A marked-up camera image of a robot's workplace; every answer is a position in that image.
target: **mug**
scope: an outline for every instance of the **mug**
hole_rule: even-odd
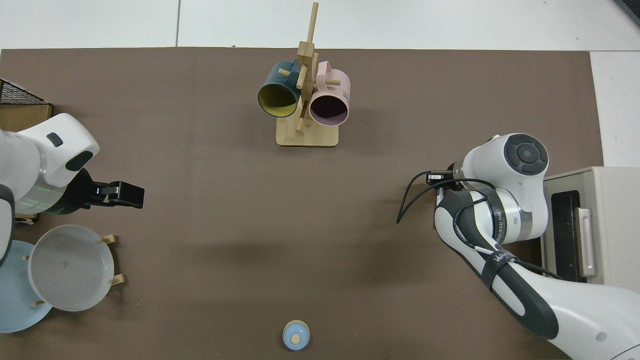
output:
[[[317,91],[311,95],[309,102],[311,118],[325,126],[338,126],[347,121],[351,92],[347,74],[331,69],[328,61],[322,61],[318,63],[316,87]]]
[[[300,90],[298,82],[298,61],[281,61],[273,66],[267,80],[258,92],[258,103],[267,114],[274,117],[288,117],[298,107]]]

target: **mug handle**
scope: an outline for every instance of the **mug handle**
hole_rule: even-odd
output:
[[[327,91],[326,76],[329,72],[331,72],[331,65],[329,65],[328,61],[318,63],[318,73],[316,75],[316,86],[318,87],[318,91]]]

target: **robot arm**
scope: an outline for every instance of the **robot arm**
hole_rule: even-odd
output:
[[[99,150],[93,136],[66,113],[18,133],[0,130],[0,265],[11,244],[15,212],[68,214],[91,205],[142,208],[143,188],[91,179],[84,165]]]
[[[495,189],[463,183],[465,191],[448,193],[435,211],[436,230],[535,335],[574,359],[638,359],[640,295],[535,274],[500,246],[544,231],[547,161],[544,146],[524,134],[475,148],[454,165],[454,177],[476,177]]]

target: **wire basket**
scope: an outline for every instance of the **wire basket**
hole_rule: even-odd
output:
[[[6,104],[48,105],[49,103],[7,80],[0,79],[0,105]]]

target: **white plate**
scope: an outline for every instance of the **white plate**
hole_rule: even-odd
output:
[[[51,229],[29,258],[29,281],[40,298],[65,311],[82,311],[107,295],[113,257],[95,232],[79,225]]]
[[[40,300],[29,284],[28,261],[33,245],[13,240],[7,257],[0,266],[0,332],[24,330],[51,310],[51,305],[32,306]]]

